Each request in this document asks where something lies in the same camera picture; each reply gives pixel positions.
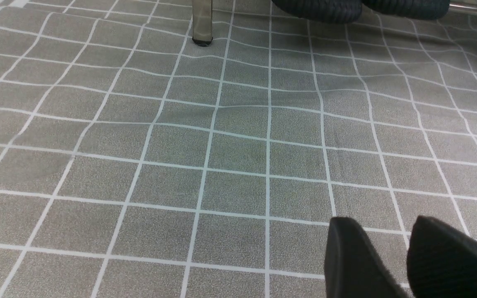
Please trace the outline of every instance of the gray floor mat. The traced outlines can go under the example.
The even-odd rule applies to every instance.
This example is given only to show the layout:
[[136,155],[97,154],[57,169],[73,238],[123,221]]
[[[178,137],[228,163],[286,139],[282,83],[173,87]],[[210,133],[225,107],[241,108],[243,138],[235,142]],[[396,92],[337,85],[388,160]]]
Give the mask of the gray floor mat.
[[41,1],[0,10],[0,297],[321,297],[333,215],[404,287],[417,215],[477,239],[477,17],[215,0],[199,48],[188,0]]

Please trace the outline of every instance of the black tire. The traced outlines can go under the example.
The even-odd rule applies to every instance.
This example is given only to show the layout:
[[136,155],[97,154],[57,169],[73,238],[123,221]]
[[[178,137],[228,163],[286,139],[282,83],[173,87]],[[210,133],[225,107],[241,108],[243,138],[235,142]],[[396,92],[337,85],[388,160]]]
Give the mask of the black tire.
[[409,19],[440,19],[448,12],[450,0],[362,0],[374,11]]
[[272,0],[282,11],[329,24],[352,23],[362,14],[361,0]]

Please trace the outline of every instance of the metal table leg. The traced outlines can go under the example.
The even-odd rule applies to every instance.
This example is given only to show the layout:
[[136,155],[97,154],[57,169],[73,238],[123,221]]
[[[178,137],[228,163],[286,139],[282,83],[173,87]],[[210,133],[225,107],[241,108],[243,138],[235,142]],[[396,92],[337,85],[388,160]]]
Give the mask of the metal table leg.
[[193,0],[193,41],[201,47],[212,42],[212,0]]

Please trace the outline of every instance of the square tile pattern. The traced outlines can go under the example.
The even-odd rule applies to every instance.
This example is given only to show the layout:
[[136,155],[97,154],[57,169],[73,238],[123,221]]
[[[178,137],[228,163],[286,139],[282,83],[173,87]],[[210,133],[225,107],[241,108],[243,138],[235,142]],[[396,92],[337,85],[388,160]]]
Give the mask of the square tile pattern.
[[332,216],[399,283],[418,215],[477,239],[477,19],[215,0],[199,48],[190,6],[0,11],[3,297],[324,297]]

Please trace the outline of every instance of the metal rod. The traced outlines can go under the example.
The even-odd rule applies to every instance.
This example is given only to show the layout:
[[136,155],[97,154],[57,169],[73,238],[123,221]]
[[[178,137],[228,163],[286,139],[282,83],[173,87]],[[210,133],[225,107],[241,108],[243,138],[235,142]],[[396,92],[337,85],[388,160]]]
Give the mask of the metal rod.
[[477,4],[451,1],[448,11],[477,15]]

